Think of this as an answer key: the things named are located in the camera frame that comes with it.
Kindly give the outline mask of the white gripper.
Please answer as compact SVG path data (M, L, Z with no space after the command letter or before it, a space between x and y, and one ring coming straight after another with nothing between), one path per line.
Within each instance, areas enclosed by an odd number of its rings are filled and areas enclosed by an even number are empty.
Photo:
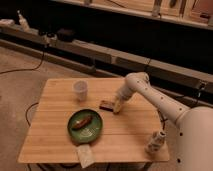
M117 91L116 91L116 100L114 102L113 113L118 114L124 101L128 101L134 94L134 91L131 90L126 84L123 84Z

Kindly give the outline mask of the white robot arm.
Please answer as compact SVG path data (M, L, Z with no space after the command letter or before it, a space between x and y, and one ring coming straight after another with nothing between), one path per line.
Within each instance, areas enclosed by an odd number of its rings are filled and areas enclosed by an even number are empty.
M213 108L188 107L153 88L145 72L124 77L116 98L129 100L134 93L142 95L178 129L177 171L213 171Z

